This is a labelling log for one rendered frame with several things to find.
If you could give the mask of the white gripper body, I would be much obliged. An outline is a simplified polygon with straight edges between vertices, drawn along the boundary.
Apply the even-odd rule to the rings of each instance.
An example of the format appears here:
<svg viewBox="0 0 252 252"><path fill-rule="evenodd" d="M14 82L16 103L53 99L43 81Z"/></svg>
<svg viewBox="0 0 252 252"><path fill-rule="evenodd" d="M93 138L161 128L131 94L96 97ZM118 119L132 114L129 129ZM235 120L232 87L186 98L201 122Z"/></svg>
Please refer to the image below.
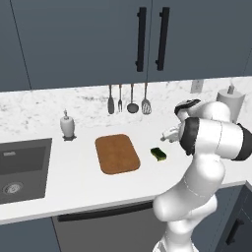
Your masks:
<svg viewBox="0 0 252 252"><path fill-rule="evenodd" d="M162 141L168 141L169 143L177 142L178 141L178 128L177 127L172 127L168 130L165 130L161 134Z"/></svg>

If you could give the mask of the white paper towel roll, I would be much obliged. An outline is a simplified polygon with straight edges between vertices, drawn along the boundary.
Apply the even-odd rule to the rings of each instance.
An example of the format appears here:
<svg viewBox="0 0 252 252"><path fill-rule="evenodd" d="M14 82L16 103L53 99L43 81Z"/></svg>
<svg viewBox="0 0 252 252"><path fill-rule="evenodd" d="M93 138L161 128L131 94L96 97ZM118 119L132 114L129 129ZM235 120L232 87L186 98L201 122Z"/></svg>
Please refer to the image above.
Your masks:
<svg viewBox="0 0 252 252"><path fill-rule="evenodd" d="M217 101L225 103L230 110L230 120L235 123L239 116L245 95L238 92L234 85L227 89L220 90L217 94Z"/></svg>

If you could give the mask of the dark blue base cupboard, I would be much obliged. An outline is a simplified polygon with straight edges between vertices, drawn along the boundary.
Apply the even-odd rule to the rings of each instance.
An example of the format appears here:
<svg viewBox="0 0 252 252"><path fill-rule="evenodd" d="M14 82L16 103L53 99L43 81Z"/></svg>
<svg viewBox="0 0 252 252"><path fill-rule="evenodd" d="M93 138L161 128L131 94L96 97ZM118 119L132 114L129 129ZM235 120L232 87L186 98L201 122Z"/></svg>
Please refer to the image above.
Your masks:
<svg viewBox="0 0 252 252"><path fill-rule="evenodd" d="M220 189L218 208L194 229L192 240L199 252L252 252L252 188L245 183ZM236 219L242 226L236 242L225 241Z"/></svg>
<svg viewBox="0 0 252 252"><path fill-rule="evenodd" d="M52 219L1 224L0 252L61 252Z"/></svg>

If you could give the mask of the green sponge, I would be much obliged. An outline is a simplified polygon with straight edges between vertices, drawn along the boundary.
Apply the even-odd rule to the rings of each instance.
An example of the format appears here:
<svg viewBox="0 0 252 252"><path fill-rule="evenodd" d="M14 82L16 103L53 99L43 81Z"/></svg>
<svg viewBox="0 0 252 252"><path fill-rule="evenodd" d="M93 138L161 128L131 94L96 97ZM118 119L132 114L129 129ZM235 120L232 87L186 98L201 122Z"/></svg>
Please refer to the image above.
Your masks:
<svg viewBox="0 0 252 252"><path fill-rule="evenodd" d="M166 159L166 154L160 148L152 148L151 153L158 161Z"/></svg>

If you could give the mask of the dark grey sink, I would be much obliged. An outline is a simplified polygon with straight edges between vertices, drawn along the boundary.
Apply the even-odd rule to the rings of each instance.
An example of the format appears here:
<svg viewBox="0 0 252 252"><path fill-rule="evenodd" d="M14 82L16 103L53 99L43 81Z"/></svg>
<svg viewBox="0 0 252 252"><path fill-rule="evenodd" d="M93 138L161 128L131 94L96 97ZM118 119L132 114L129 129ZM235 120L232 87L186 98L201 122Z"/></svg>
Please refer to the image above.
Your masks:
<svg viewBox="0 0 252 252"><path fill-rule="evenodd" d="M0 144L0 205L45 197L52 139Z"/></svg>

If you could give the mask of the white wall socket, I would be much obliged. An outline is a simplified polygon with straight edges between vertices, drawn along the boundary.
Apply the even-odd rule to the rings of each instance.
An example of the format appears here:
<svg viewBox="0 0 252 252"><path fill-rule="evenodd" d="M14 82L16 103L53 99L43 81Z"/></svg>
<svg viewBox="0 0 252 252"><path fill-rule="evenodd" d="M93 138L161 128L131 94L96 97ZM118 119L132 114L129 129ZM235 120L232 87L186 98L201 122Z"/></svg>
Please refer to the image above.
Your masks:
<svg viewBox="0 0 252 252"><path fill-rule="evenodd" d="M202 91L204 81L203 80L193 80L191 86L192 94L199 94Z"/></svg>

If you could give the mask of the grey hanging slotted turner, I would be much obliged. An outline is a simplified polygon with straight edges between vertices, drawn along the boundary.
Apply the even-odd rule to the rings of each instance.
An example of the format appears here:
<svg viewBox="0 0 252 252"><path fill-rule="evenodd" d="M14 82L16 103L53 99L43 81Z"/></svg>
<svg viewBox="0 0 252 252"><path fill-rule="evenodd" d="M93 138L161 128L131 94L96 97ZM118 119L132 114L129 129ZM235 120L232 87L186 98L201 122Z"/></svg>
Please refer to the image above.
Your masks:
<svg viewBox="0 0 252 252"><path fill-rule="evenodd" d="M145 115L149 115L152 113L151 103L147 99L147 94L144 94L144 99L142 100L142 113Z"/></svg>

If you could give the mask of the grey dishwasher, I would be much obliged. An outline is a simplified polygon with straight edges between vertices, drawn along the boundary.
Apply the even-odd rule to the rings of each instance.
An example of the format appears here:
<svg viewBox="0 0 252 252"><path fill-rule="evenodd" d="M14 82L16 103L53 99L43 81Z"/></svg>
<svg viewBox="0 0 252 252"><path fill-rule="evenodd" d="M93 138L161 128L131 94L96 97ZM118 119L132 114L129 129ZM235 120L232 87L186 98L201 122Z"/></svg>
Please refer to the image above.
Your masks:
<svg viewBox="0 0 252 252"><path fill-rule="evenodd" d="M52 220L61 252L152 252L165 230L153 208L91 220Z"/></svg>

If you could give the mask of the grey hanging ladle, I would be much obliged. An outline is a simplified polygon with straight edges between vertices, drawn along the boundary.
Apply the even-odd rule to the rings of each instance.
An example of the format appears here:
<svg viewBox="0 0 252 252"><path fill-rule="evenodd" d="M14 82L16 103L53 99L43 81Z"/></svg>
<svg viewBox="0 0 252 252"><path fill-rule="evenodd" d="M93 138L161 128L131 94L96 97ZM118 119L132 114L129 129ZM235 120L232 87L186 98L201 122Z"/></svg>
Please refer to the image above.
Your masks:
<svg viewBox="0 0 252 252"><path fill-rule="evenodd" d="M131 85L131 95L134 94L134 85ZM130 101L130 103L127 105L127 110L130 113L137 113L139 111L139 105L137 103L134 103L133 101Z"/></svg>

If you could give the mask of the grey hanging spatula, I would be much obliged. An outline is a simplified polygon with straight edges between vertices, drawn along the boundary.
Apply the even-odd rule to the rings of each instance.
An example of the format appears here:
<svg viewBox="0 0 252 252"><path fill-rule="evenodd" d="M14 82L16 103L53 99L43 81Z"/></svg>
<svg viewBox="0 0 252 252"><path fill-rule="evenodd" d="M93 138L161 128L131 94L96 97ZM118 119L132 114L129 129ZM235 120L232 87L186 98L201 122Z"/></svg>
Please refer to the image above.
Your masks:
<svg viewBox="0 0 252 252"><path fill-rule="evenodd" d="M112 85L109 85L109 98L107 102L107 109L109 114L114 113L114 99L112 97Z"/></svg>

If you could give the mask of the white soap dispenser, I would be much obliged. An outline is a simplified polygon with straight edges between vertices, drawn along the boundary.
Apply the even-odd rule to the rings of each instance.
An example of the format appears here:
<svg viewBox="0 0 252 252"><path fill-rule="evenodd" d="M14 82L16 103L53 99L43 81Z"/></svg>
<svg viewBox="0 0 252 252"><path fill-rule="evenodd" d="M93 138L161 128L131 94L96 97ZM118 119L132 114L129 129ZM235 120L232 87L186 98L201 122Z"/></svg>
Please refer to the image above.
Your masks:
<svg viewBox="0 0 252 252"><path fill-rule="evenodd" d="M68 115L67 110L64 110L64 116L60 119L60 128L65 141L73 141L75 136L75 121Z"/></svg>

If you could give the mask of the dark blue cupboard door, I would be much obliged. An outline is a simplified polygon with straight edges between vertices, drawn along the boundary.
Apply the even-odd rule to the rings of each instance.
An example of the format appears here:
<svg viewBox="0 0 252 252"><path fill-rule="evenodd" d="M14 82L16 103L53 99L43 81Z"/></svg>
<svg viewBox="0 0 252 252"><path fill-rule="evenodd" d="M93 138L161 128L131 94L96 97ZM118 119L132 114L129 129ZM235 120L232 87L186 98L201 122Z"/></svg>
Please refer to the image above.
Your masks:
<svg viewBox="0 0 252 252"><path fill-rule="evenodd" d="M163 7L169 22L162 71L157 70ZM150 82L239 77L252 48L252 0L153 0Z"/></svg>
<svg viewBox="0 0 252 252"><path fill-rule="evenodd" d="M29 89L11 3L10 0L0 0L0 92Z"/></svg>
<svg viewBox="0 0 252 252"><path fill-rule="evenodd" d="M11 0L34 90L142 83L152 0ZM144 71L137 14L147 8Z"/></svg>

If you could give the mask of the brown wooden cutting board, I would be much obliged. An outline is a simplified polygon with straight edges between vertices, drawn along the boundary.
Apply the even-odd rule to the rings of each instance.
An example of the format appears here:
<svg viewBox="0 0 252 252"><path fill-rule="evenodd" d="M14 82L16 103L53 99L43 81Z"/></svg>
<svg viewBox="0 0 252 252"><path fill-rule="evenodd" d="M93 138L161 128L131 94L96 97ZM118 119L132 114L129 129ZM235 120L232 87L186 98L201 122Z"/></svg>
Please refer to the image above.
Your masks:
<svg viewBox="0 0 252 252"><path fill-rule="evenodd" d="M130 172L141 165L130 138L125 134L102 136L94 143L100 169L105 174Z"/></svg>

